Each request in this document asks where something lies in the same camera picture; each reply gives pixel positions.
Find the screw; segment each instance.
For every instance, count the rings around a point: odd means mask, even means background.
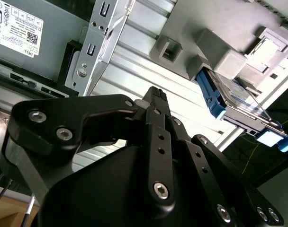
[[[224,222],[229,223],[231,221],[228,211],[222,205],[218,204],[216,210]]]
[[[168,190],[164,184],[155,183],[153,189],[160,199],[165,200],[168,198]]]
[[[78,69],[77,74],[79,77],[86,77],[87,71],[85,69]]]
[[[47,119],[45,113],[40,112],[40,111],[31,111],[28,117],[32,122],[36,122],[36,123],[42,123],[46,121]]]
[[[200,140],[202,140],[204,144],[207,144],[207,140],[204,137],[200,137]]]
[[[154,111],[156,114],[158,114],[158,115],[161,114],[161,112],[160,112],[159,110],[157,110],[157,109],[154,109],[153,111]]]
[[[173,119],[173,121],[176,122],[177,125],[181,125],[181,122],[177,118]]]
[[[277,214],[273,211],[273,209],[269,208],[268,209],[270,215],[273,217],[273,219],[275,219],[277,222],[280,222],[279,217],[277,216]]]
[[[61,140],[68,141],[72,138],[72,132],[69,129],[60,128],[56,132],[57,137]]]
[[[264,221],[267,221],[267,220],[268,220],[266,214],[262,211],[261,208],[258,207],[258,208],[257,208],[257,211],[258,211],[259,215],[261,216],[261,218],[263,218]]]
[[[127,106],[133,106],[134,104],[132,104],[132,102],[129,102],[129,101],[125,101],[126,105]]]

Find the qr code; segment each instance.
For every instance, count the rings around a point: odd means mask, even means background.
[[[38,43],[38,36],[31,32],[27,32],[27,42],[36,45]]]

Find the silver metal bracket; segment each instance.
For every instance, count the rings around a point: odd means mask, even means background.
[[[92,81],[97,83],[98,80],[93,79],[97,64],[100,61],[109,63],[134,2],[135,0],[96,1],[74,73],[65,82],[65,86],[79,92],[79,96],[88,95]]]

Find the blue plastic tab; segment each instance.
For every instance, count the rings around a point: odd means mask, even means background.
[[[283,137],[281,135],[276,134],[270,129],[264,130],[261,134],[256,137],[256,140],[260,143],[263,143],[269,147],[277,144],[280,151],[287,152],[288,151],[288,137]]]
[[[280,142],[278,142],[278,146],[280,151],[287,152],[288,151],[288,137],[285,137]]]
[[[225,107],[221,106],[218,98],[220,97],[220,93],[218,90],[213,90],[208,79],[208,72],[206,69],[202,69],[196,77],[196,81],[198,82],[205,102],[209,108],[210,113],[217,119],[220,120],[224,114],[226,113]]]
[[[268,147],[272,147],[283,139],[283,136],[278,135],[269,129],[265,129],[261,134],[256,137],[256,140],[258,142],[263,143]]]

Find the white label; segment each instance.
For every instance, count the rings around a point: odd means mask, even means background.
[[[0,44],[33,58],[39,55],[43,20],[0,0]]]

